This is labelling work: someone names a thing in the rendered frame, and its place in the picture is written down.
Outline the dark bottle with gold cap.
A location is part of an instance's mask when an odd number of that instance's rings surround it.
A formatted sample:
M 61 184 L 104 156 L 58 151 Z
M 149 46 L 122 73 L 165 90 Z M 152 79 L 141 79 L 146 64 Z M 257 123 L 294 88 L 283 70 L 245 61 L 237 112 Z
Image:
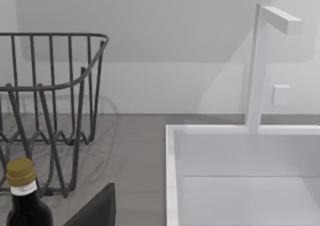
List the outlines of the dark bottle with gold cap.
M 36 171 L 29 158 L 17 158 L 6 165 L 12 209 L 6 226 L 53 226 L 50 208 L 41 200 L 36 184 Z

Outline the white sink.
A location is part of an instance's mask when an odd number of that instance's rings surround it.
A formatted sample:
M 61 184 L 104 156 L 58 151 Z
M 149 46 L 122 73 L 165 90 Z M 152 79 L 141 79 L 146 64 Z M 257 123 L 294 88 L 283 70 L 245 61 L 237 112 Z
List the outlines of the white sink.
M 166 226 L 320 226 L 320 126 L 165 130 Z

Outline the tall white tap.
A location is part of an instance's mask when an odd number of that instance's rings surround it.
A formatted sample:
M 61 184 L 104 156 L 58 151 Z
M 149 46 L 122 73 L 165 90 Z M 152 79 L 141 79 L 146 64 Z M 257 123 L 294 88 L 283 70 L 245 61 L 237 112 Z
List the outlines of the tall white tap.
M 261 125 L 271 27 L 291 36 L 301 34 L 303 23 L 303 19 L 277 7 L 256 5 L 248 82 L 248 106 L 245 114 L 245 125 L 250 134 L 257 134 Z

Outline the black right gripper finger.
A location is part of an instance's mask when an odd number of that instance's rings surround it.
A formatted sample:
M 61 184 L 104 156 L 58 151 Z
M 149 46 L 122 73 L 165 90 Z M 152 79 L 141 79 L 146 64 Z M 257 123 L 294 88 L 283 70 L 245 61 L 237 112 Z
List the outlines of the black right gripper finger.
M 63 226 L 116 226 L 115 184 L 107 184 Z

